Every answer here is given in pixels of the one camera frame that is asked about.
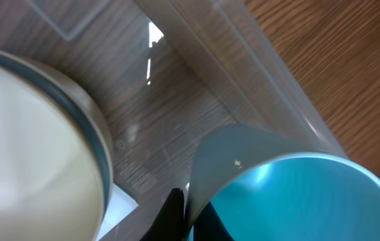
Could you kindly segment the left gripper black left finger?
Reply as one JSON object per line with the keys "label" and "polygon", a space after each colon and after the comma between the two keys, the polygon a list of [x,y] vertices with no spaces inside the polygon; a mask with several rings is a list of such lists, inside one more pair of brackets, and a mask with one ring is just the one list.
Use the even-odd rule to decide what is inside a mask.
{"label": "left gripper black left finger", "polygon": [[184,192],[171,189],[161,210],[141,241],[181,241],[184,221]]}

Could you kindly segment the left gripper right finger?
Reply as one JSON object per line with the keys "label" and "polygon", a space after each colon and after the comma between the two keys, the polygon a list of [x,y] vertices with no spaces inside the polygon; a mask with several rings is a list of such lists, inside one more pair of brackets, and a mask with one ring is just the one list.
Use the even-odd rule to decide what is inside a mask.
{"label": "left gripper right finger", "polygon": [[209,202],[194,223],[193,241],[234,241]]}

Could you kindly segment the small light blue cup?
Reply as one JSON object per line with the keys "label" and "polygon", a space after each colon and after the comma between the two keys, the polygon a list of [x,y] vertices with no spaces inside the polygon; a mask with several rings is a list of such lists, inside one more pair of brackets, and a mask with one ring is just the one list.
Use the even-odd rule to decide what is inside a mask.
{"label": "small light blue cup", "polygon": [[185,238],[207,205],[233,240],[380,240],[380,179],[348,159],[245,125],[207,134],[192,163]]}

